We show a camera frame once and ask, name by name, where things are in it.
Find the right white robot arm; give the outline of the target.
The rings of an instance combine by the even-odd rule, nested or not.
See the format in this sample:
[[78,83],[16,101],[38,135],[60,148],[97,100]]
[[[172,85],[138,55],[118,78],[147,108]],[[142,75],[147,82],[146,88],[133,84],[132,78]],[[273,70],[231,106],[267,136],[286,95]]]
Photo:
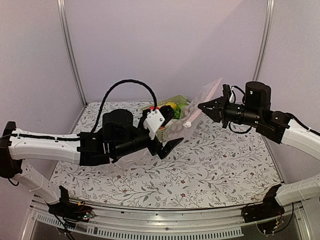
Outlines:
[[[271,110],[271,88],[258,81],[245,84],[243,101],[231,101],[232,90],[223,85],[222,96],[198,104],[198,108],[216,123],[227,128],[231,123],[246,125],[267,139],[320,158],[320,134],[307,127],[292,113]],[[242,208],[245,223],[284,214],[284,206],[320,196],[320,176],[315,175],[291,184],[272,186],[262,203]]]

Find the pink zip top bag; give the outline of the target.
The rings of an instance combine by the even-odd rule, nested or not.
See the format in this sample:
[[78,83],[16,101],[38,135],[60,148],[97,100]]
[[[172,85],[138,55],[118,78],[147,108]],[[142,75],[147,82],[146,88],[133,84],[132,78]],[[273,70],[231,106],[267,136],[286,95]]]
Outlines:
[[170,120],[165,127],[157,131],[159,140],[167,142],[178,138],[190,139],[204,117],[198,105],[213,99],[216,90],[221,86],[221,81],[222,78],[203,86],[191,102],[188,102],[183,95],[177,95],[162,101],[161,104],[182,104],[182,108],[178,119]]

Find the red toy apple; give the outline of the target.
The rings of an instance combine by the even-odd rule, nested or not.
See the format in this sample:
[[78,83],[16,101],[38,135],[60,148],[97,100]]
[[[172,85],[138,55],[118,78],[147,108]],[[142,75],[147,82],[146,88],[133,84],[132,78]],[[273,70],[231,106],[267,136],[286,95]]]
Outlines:
[[150,111],[159,110],[160,108],[157,106],[156,108],[154,106],[151,106],[148,108]]

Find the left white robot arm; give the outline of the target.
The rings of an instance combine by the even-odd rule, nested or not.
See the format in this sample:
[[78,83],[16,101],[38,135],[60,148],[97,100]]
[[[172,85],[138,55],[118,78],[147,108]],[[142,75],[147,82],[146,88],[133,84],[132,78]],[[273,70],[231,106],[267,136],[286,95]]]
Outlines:
[[0,176],[13,185],[22,184],[41,197],[50,214],[66,221],[88,222],[94,217],[93,209],[84,202],[70,202],[63,186],[52,184],[29,163],[30,159],[62,161],[79,166],[115,164],[120,158],[148,150],[161,159],[182,141],[176,138],[163,144],[157,131],[172,118],[172,108],[146,109],[137,126],[133,114],[126,109],[100,113],[100,129],[70,135],[42,135],[27,132],[10,121],[0,138]]

